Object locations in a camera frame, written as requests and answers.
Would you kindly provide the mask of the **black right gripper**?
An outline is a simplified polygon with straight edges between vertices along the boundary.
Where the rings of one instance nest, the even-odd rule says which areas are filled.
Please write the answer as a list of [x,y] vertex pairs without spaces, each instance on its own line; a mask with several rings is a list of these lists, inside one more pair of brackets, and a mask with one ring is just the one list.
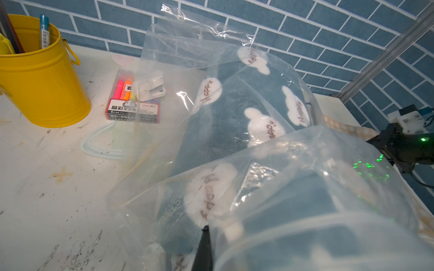
[[367,141],[376,147],[402,173],[411,174],[416,164],[433,165],[434,135],[404,134],[398,123],[390,123],[379,135]]

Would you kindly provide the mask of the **orange checkered sunflower blanket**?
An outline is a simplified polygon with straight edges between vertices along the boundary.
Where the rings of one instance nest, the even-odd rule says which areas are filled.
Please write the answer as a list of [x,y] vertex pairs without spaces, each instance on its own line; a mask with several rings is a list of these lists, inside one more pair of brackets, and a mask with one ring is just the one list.
[[329,128],[359,138],[363,141],[368,141],[380,134],[379,132],[371,128],[366,128],[362,126],[351,126],[344,123],[340,123],[337,120],[334,120],[325,115],[323,117],[324,117],[324,121],[326,122],[326,125]]

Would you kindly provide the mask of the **blue cloud pattern blanket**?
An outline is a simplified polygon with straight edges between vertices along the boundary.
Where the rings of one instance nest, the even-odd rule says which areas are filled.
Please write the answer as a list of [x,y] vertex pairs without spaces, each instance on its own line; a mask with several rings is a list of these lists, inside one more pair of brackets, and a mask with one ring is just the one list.
[[316,124],[290,69],[240,47],[212,56],[170,175],[153,251],[189,271],[209,227],[216,271],[396,271],[407,202],[365,141]]

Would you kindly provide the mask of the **clear plastic vacuum bag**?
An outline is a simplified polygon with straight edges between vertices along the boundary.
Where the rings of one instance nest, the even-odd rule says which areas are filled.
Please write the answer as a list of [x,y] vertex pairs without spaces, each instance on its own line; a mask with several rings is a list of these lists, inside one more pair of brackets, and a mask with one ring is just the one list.
[[108,195],[133,271],[431,271],[398,168],[424,135],[329,128],[293,67],[253,36],[175,6],[133,88],[166,91],[137,163]]

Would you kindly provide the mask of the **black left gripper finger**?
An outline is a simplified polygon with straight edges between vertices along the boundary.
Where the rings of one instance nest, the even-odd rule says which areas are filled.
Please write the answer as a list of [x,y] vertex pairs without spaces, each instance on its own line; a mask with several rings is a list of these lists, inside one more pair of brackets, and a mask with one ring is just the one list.
[[191,271],[213,271],[212,247],[208,226],[202,229],[202,237]]

